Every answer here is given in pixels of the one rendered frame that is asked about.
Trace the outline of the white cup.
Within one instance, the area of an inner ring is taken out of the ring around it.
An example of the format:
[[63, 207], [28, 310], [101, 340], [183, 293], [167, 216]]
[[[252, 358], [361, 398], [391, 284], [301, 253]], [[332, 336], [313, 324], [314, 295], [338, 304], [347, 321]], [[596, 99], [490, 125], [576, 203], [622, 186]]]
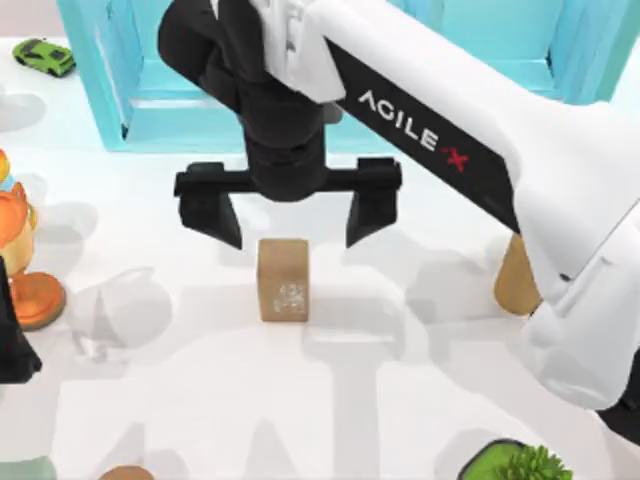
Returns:
[[102, 363], [163, 334], [173, 306], [154, 274], [151, 267], [128, 269], [72, 295], [69, 325], [79, 354]]

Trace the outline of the green potted plant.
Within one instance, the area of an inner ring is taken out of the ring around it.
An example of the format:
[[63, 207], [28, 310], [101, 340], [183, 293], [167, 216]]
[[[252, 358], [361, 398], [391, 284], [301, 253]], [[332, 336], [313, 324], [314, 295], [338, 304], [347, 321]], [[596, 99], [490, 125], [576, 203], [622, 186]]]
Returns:
[[573, 480], [574, 473], [545, 446], [497, 439], [462, 467], [456, 480]]

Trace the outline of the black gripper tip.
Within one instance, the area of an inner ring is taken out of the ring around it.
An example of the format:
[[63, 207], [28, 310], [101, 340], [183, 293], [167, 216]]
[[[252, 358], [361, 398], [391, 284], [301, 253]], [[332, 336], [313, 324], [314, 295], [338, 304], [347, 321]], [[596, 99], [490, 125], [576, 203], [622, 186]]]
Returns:
[[0, 256], [0, 385], [25, 384], [41, 369], [41, 359], [19, 326]]

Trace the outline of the brown round object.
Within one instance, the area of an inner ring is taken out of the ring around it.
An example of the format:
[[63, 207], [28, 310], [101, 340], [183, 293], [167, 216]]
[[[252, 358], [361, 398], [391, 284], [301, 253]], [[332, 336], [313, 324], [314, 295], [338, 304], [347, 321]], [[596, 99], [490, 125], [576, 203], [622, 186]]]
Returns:
[[155, 480], [155, 477], [142, 466], [119, 465], [101, 474], [97, 480]]

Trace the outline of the brown cardboard box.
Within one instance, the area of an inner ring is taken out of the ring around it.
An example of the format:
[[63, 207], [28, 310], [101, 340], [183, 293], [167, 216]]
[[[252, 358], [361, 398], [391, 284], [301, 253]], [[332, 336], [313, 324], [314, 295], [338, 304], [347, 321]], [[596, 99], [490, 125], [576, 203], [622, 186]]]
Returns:
[[256, 280], [263, 322], [307, 322], [310, 307], [309, 242], [265, 238], [258, 242]]

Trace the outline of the tan wooden block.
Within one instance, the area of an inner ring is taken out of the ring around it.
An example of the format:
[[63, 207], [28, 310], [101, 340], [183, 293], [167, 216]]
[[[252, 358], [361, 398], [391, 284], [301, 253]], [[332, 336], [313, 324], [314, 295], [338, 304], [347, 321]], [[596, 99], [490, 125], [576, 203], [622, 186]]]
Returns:
[[496, 303], [516, 316], [529, 316], [541, 303], [522, 238], [513, 234], [493, 288]]

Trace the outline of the orange trophy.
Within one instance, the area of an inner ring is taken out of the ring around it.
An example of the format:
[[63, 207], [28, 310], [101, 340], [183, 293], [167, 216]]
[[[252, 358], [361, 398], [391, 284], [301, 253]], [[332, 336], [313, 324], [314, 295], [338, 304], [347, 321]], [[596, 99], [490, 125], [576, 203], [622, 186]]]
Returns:
[[66, 305], [66, 292], [55, 276], [28, 270], [37, 220], [22, 183], [12, 176], [9, 159], [0, 149], [0, 258], [9, 278], [18, 323], [25, 331], [50, 325]]

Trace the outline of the pale green object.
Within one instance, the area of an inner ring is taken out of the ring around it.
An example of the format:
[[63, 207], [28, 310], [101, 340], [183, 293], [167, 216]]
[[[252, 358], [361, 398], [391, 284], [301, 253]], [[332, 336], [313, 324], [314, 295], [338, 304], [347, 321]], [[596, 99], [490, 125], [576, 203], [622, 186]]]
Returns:
[[48, 456], [28, 460], [0, 462], [0, 480], [58, 480], [54, 463]]

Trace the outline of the light blue rack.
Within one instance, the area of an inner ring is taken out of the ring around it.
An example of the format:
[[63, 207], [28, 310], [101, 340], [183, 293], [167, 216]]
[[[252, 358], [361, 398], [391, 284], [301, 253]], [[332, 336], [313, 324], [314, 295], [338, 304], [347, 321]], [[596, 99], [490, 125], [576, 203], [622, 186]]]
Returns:
[[[640, 32], [640, 0], [389, 0], [526, 89], [572, 104], [612, 97]], [[57, 0], [103, 145], [237, 153], [232, 112], [160, 59], [170, 0]]]

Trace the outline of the green toy car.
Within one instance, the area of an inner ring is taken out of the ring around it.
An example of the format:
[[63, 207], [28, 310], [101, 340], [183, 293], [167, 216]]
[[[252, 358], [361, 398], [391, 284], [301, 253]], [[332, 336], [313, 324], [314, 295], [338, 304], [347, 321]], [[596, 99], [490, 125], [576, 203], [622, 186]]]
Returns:
[[12, 49], [12, 56], [19, 64], [55, 78], [67, 76], [76, 67], [69, 48], [40, 38], [29, 38], [18, 43]]

